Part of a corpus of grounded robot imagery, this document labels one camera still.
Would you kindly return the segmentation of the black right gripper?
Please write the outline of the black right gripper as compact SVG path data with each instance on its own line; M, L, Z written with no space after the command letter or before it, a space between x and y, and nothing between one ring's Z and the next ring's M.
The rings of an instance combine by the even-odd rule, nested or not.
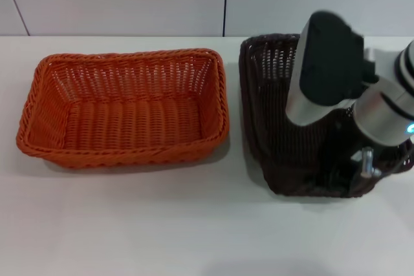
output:
M387 148L362 136L341 137L336 168L321 178L325 196L348 197L349 192L370 192L390 170Z

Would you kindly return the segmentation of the dark brown wicker basket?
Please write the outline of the dark brown wicker basket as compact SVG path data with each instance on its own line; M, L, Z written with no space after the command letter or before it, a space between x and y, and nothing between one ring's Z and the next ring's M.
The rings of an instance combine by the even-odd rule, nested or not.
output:
M269 188L284 196L325 196L320 153L326 137L351 109L336 109L299 127L285 113L298 34L267 34L241 44L239 75L248 146Z

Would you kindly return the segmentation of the orange wicker basket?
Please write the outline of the orange wicker basket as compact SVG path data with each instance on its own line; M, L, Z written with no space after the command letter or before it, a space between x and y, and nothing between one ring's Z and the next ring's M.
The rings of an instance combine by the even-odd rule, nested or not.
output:
M16 144L71 169L175 164L209 156L229 126L214 50L53 54L35 69Z

